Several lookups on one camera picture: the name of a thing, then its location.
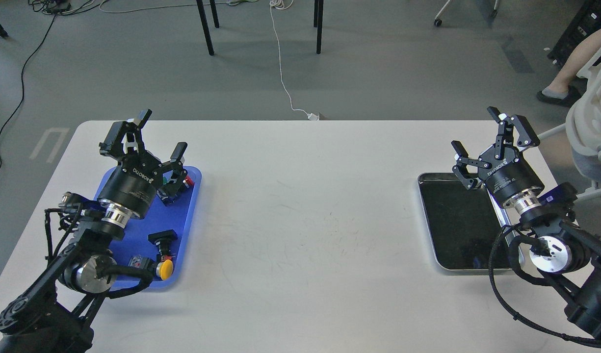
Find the black Robotiq gripper image-left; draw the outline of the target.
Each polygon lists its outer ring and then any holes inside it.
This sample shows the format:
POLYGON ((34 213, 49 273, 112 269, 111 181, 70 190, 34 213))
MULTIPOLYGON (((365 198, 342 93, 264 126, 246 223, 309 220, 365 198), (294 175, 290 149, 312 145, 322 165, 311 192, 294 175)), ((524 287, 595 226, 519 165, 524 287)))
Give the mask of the black Robotiq gripper image-left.
POLYGON ((161 163, 156 156, 146 153, 142 129, 152 113, 146 109, 132 121, 114 122, 105 140, 99 143, 99 154, 121 165, 110 174, 98 194, 98 201, 104 206, 109 203, 124 206, 137 219, 145 218, 156 194, 179 194, 187 176, 183 167, 186 142, 177 143, 167 162, 161 163), (172 174, 168 183, 163 183, 163 175, 169 171, 172 174))

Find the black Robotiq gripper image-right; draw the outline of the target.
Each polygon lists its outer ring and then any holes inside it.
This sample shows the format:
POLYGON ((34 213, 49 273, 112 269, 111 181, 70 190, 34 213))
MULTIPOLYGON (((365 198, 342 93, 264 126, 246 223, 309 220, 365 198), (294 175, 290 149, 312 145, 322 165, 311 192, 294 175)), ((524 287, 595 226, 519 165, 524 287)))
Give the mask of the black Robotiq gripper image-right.
POLYGON ((498 206, 504 206, 507 200, 524 190, 534 190, 539 195, 544 184, 524 160, 522 152, 514 147, 515 131, 519 137, 517 146, 524 149, 540 145, 538 134, 524 116, 507 116, 493 106, 487 107, 487 112, 498 124, 494 147, 485 150, 480 159, 471 159, 460 141, 451 141, 456 152, 456 163, 451 170, 467 190, 476 190, 483 182, 498 206), (478 168, 479 177, 478 173, 467 172, 467 166, 478 168))

